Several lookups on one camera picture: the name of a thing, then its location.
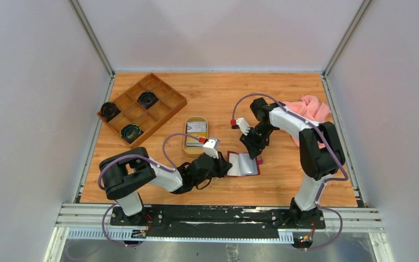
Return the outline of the red leather card holder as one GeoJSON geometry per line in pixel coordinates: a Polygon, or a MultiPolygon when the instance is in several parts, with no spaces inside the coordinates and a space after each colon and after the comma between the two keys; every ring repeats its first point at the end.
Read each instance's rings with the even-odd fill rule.
{"type": "Polygon", "coordinates": [[[229,177],[245,177],[260,174],[260,165],[263,160],[260,157],[250,159],[248,153],[236,153],[228,151],[228,162],[232,164],[227,176],[229,177]]]}

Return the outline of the beige oval tray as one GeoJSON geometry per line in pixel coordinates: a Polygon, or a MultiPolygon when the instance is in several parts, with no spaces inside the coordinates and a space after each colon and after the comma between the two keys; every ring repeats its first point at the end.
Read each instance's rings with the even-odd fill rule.
{"type": "Polygon", "coordinates": [[[208,138],[209,124],[208,121],[201,116],[189,117],[184,124],[184,133],[196,137],[190,138],[184,137],[183,150],[184,153],[193,158],[204,154],[203,142],[200,142],[200,138],[208,138]]]}

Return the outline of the silver VIP card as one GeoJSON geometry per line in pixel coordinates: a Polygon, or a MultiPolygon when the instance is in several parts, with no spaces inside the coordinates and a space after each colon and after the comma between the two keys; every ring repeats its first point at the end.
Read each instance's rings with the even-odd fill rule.
{"type": "Polygon", "coordinates": [[[206,133],[207,122],[205,121],[191,121],[187,122],[187,133],[206,133]]]}

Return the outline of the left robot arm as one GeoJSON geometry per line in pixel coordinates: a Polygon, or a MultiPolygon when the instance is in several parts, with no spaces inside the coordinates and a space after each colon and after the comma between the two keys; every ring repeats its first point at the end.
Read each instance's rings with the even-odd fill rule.
{"type": "Polygon", "coordinates": [[[215,158],[202,154],[192,162],[169,168],[150,157],[144,147],[138,147],[103,160],[99,164],[98,186],[119,205],[116,218],[140,225],[151,220],[138,192],[141,187],[152,184],[172,194],[184,194],[193,188],[201,190],[205,181],[225,177],[232,166],[218,152],[215,158]]]}

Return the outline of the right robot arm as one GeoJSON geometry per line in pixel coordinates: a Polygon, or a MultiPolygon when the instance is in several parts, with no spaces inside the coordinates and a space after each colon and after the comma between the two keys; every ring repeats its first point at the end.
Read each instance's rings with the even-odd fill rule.
{"type": "Polygon", "coordinates": [[[231,127],[241,131],[240,141],[251,159],[259,156],[270,144],[270,135],[275,130],[282,130],[299,141],[304,177],[291,200],[286,222],[303,228],[317,213],[322,192],[328,182],[336,180],[334,175],[341,171],[344,181],[349,178],[344,169],[345,156],[336,127],[332,122],[307,119],[293,112],[285,103],[273,100],[269,104],[264,95],[258,96],[250,105],[257,125],[252,127],[243,117],[233,117],[231,127]]]}

